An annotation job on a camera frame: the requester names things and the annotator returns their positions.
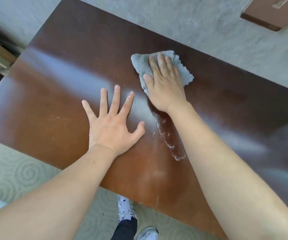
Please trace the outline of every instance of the black pants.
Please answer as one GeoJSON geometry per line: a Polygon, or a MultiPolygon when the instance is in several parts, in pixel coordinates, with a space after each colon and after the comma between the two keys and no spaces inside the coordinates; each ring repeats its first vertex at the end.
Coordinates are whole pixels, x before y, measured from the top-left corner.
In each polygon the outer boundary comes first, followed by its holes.
{"type": "Polygon", "coordinates": [[[111,240],[134,240],[137,232],[137,219],[122,220],[116,227],[111,240]]]}

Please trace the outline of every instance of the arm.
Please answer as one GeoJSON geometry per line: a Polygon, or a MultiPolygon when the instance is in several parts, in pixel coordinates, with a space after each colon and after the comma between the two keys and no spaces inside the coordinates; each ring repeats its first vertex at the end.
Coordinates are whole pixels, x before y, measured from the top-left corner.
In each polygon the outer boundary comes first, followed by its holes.
{"type": "Polygon", "coordinates": [[[149,59],[144,75],[151,102],[170,115],[206,200],[230,239],[288,239],[288,208],[186,101],[179,73],[168,57],[149,59]]]}
{"type": "Polygon", "coordinates": [[[73,239],[97,188],[115,157],[145,133],[144,122],[134,133],[126,127],[134,93],[119,114],[120,88],[115,86],[107,113],[107,91],[101,90],[99,117],[83,100],[90,122],[89,150],[53,179],[0,209],[0,239],[73,239]]]}

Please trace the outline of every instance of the sneaker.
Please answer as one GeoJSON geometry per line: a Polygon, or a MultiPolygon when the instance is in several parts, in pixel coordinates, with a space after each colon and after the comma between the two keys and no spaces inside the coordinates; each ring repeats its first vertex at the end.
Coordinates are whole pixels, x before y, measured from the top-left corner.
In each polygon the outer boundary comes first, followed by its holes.
{"type": "Polygon", "coordinates": [[[118,207],[118,223],[122,220],[131,220],[132,217],[136,218],[136,214],[133,210],[133,201],[122,196],[117,195],[117,207],[118,207]]]}
{"type": "Polygon", "coordinates": [[[139,233],[137,240],[158,240],[158,230],[153,226],[145,227],[139,233]]]}

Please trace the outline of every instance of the finger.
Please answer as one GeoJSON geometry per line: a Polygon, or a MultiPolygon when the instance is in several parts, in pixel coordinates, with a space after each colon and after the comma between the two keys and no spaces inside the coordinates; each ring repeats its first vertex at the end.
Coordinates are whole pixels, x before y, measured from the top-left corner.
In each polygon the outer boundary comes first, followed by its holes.
{"type": "Polygon", "coordinates": [[[168,77],[170,73],[168,72],[168,69],[165,63],[165,58],[161,52],[158,52],[157,54],[157,61],[158,61],[158,67],[160,68],[160,71],[163,77],[168,77]]]}
{"type": "Polygon", "coordinates": [[[150,91],[154,89],[154,79],[149,74],[144,74],[143,78],[146,83],[148,93],[150,93],[150,91]]]}
{"type": "Polygon", "coordinates": [[[121,87],[119,85],[115,85],[113,100],[111,108],[109,109],[110,114],[117,114],[118,109],[120,107],[120,99],[121,99],[121,87]]]}
{"type": "Polygon", "coordinates": [[[125,117],[125,120],[127,118],[127,115],[130,112],[130,108],[132,107],[133,100],[134,100],[134,92],[131,91],[129,96],[127,96],[127,98],[126,98],[126,101],[125,101],[121,111],[119,112],[119,115],[125,117]]]}
{"type": "Polygon", "coordinates": [[[175,81],[177,82],[177,84],[179,86],[182,86],[183,87],[183,84],[182,84],[182,80],[181,80],[181,75],[179,74],[179,71],[177,69],[177,66],[174,65],[173,66],[173,69],[174,69],[174,73],[175,73],[175,81]]]}
{"type": "Polygon", "coordinates": [[[161,78],[161,72],[156,64],[156,61],[154,59],[153,56],[149,56],[148,57],[148,62],[149,62],[149,66],[151,67],[152,71],[153,71],[153,75],[154,75],[154,80],[155,81],[159,81],[159,79],[161,78]]]}
{"type": "Polygon", "coordinates": [[[91,121],[91,120],[95,119],[96,115],[94,114],[93,110],[90,108],[89,103],[86,100],[83,100],[82,105],[83,105],[83,108],[87,114],[88,120],[91,121]]]}
{"type": "Polygon", "coordinates": [[[172,78],[175,78],[173,64],[172,64],[172,61],[170,60],[170,58],[168,56],[165,56],[165,63],[166,63],[166,67],[168,69],[168,73],[170,74],[170,76],[172,78]]]}
{"type": "Polygon", "coordinates": [[[141,121],[137,125],[137,129],[130,136],[130,143],[133,146],[145,134],[145,122],[141,121]]]}
{"type": "Polygon", "coordinates": [[[101,102],[99,105],[99,116],[107,115],[108,105],[107,105],[107,90],[105,88],[101,89],[101,102]]]}

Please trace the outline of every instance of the dark brown wooden surface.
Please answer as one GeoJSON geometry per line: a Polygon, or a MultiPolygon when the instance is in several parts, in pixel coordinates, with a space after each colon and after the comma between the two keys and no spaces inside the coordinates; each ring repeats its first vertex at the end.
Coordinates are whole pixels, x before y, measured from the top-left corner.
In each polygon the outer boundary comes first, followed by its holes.
{"type": "Polygon", "coordinates": [[[224,237],[187,157],[175,160],[186,154],[171,119],[149,102],[130,61],[163,50],[195,76],[185,92],[200,116],[288,205],[287,88],[78,0],[58,5],[1,81],[0,143],[64,169],[87,151],[82,99],[98,113],[100,88],[111,102],[119,84],[122,101],[135,92],[129,130],[144,120],[146,133],[101,186],[224,237]]]}

